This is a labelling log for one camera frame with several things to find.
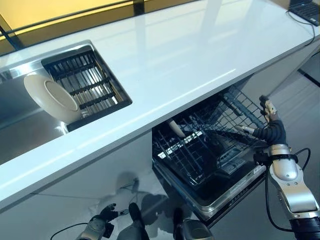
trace dishwasher rack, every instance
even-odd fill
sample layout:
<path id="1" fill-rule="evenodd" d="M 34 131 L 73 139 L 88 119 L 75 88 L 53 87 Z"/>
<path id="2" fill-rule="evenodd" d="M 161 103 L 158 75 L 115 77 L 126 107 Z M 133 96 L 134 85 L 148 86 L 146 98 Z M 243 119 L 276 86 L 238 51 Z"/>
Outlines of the dishwasher rack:
<path id="1" fill-rule="evenodd" d="M 257 143 L 235 125 L 263 128 L 260 109 L 235 86 L 215 94 L 173 117 L 186 137 L 179 137 L 166 122 L 152 130 L 152 154 L 193 187 L 214 174 L 233 173 L 245 161 L 236 156 Z"/>
<path id="2" fill-rule="evenodd" d="M 132 103 L 100 55 L 89 45 L 43 59 L 41 63 L 81 110 L 83 119 L 69 124 L 69 131 Z"/>

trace white cabinet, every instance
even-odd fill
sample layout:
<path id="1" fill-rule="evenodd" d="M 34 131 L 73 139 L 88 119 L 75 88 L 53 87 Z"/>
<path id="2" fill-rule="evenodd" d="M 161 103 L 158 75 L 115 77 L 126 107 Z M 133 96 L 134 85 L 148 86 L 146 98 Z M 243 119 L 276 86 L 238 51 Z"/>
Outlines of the white cabinet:
<path id="1" fill-rule="evenodd" d="M 2 212 L 0 238 L 48 240 L 59 229 L 80 220 L 88 221 L 97 214 L 99 203 L 107 202 L 106 199 L 114 197 L 120 187 L 131 184 L 135 178 L 143 178 L 151 171 L 152 133 L 149 131 Z M 144 185 L 141 184 L 139 189 L 145 188 L 146 191 L 148 188 Z M 125 208 L 131 198 L 131 194 L 123 194 L 116 199 L 119 207 Z M 83 228 L 72 228 L 56 239 L 72 240 Z"/>

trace laptop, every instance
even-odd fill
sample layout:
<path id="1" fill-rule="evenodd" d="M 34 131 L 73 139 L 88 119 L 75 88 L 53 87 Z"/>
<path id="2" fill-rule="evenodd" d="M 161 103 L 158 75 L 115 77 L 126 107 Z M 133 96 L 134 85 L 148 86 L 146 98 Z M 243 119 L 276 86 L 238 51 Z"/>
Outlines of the laptop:
<path id="1" fill-rule="evenodd" d="M 320 5 L 313 0 L 291 0 L 288 10 L 313 25 L 320 26 Z"/>

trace white plate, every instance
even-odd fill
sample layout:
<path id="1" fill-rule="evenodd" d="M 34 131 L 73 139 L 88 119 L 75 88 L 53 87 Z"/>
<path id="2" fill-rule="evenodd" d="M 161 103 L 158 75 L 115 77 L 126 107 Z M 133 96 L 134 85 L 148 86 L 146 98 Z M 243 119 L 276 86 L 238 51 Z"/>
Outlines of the white plate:
<path id="1" fill-rule="evenodd" d="M 73 97 L 58 83 L 38 74 L 24 78 L 30 97 L 54 118 L 71 124 L 81 119 L 81 112 Z"/>

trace sink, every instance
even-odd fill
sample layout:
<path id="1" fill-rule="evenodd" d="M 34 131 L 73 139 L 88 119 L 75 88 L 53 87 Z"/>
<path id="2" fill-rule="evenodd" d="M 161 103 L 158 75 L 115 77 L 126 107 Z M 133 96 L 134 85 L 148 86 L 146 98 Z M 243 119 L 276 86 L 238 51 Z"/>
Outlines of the sink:
<path id="1" fill-rule="evenodd" d="M 82 119 L 66 125 L 40 108 L 24 86 L 30 74 L 64 87 L 78 103 Z M 0 68 L 0 165 L 131 103 L 90 41 Z"/>

